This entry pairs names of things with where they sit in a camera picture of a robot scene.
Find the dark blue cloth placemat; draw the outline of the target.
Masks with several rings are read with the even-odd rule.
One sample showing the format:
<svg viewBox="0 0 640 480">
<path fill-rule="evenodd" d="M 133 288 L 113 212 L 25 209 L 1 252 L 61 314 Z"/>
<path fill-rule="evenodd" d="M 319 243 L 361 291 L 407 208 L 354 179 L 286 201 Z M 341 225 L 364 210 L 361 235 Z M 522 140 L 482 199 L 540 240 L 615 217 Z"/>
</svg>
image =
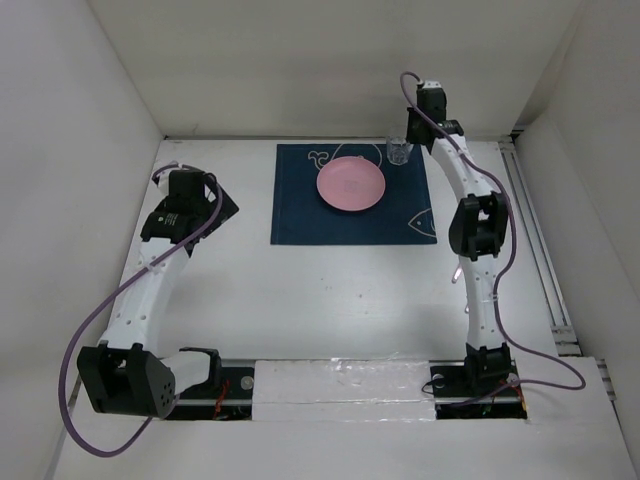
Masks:
<svg viewBox="0 0 640 480">
<path fill-rule="evenodd" d="M 361 212 L 341 211 L 323 200 L 317 176 L 324 165 L 362 157 L 385 178 L 385 193 Z M 372 143 L 279 144 L 271 243 L 289 246 L 431 245 L 437 242 L 426 169 L 420 150 L 392 165 L 386 146 Z"/>
</svg>

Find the pink plastic plate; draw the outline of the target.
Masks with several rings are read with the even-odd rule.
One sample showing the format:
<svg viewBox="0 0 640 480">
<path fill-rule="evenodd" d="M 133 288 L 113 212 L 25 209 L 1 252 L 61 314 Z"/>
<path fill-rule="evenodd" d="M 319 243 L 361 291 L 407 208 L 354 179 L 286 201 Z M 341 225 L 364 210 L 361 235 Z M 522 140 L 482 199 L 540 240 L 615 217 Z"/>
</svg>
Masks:
<svg viewBox="0 0 640 480">
<path fill-rule="evenodd" d="M 329 161 L 318 173 L 316 188 L 329 206 L 345 212 L 361 212 L 375 206 L 386 190 L 380 168 L 356 156 Z"/>
</svg>

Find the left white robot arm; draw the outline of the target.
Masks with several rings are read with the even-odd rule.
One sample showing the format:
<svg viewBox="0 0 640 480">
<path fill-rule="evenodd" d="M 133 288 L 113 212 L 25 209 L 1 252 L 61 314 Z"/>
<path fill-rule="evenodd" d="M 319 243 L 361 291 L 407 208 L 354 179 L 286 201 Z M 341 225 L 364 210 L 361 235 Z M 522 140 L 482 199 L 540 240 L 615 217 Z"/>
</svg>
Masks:
<svg viewBox="0 0 640 480">
<path fill-rule="evenodd" d="M 159 333 L 171 292 L 196 245 L 239 208 L 211 173 L 173 170 L 158 184 L 166 195 L 141 229 L 136 274 L 98 344 L 82 348 L 77 358 L 98 413 L 164 418 L 188 389 L 208 397 L 222 387 L 217 350 L 184 347 L 162 358 Z"/>
</svg>

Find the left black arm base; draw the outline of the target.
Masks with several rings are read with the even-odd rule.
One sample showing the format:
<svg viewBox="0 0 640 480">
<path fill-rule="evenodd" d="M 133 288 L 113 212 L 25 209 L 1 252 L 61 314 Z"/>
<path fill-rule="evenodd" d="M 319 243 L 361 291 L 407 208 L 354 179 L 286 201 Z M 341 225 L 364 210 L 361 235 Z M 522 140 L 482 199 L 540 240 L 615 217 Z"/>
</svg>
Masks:
<svg viewBox="0 0 640 480">
<path fill-rule="evenodd" d="M 219 385 L 207 382 L 183 392 L 167 420 L 250 420 L 255 365 L 253 360 L 223 360 Z"/>
</svg>

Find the silver fork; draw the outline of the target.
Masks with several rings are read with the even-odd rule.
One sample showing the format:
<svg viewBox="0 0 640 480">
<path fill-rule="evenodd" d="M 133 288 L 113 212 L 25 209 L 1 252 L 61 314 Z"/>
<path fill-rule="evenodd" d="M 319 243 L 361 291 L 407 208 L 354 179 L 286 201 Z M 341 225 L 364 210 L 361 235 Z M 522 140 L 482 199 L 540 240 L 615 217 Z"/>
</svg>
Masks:
<svg viewBox="0 0 640 480">
<path fill-rule="evenodd" d="M 462 276 L 462 268 L 458 266 L 452 275 L 451 283 L 456 284 L 459 281 L 461 276 Z"/>
</svg>

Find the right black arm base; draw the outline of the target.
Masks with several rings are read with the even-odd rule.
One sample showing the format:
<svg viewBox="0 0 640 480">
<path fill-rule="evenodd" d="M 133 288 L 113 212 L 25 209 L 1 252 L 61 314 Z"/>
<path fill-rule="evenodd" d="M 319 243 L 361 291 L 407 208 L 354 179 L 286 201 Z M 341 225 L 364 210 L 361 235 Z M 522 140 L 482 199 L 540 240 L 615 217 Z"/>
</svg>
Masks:
<svg viewBox="0 0 640 480">
<path fill-rule="evenodd" d="M 421 392 L 435 401 L 438 420 L 528 418 L 517 369 L 507 344 L 466 347 L 462 362 L 432 362 Z"/>
</svg>

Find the clear plastic cup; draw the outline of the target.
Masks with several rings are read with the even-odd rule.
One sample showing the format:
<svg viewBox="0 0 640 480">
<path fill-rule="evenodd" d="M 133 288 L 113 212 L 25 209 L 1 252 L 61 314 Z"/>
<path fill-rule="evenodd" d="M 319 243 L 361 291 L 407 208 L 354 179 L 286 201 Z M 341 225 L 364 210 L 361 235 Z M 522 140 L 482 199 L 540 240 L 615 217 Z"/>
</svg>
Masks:
<svg viewBox="0 0 640 480">
<path fill-rule="evenodd" d="M 395 135 L 386 137 L 386 155 L 391 165 L 407 164 L 411 151 L 412 145 L 404 137 Z"/>
</svg>

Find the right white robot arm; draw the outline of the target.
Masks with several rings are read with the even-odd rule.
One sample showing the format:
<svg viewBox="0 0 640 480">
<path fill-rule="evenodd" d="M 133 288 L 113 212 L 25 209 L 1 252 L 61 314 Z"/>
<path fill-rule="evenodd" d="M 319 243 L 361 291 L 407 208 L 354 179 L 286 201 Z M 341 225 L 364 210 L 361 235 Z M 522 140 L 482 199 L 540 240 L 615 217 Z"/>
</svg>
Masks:
<svg viewBox="0 0 640 480">
<path fill-rule="evenodd" d="M 462 381 L 471 392 L 483 394 L 497 384 L 498 370 L 510 364 L 509 347 L 494 310 L 497 259 L 509 220 L 507 197 L 472 160 L 463 129 L 447 118 L 446 107 L 442 86 L 420 80 L 416 104 L 408 108 L 407 140 L 427 149 L 458 202 L 448 239 L 459 257 L 469 308 Z"/>
</svg>

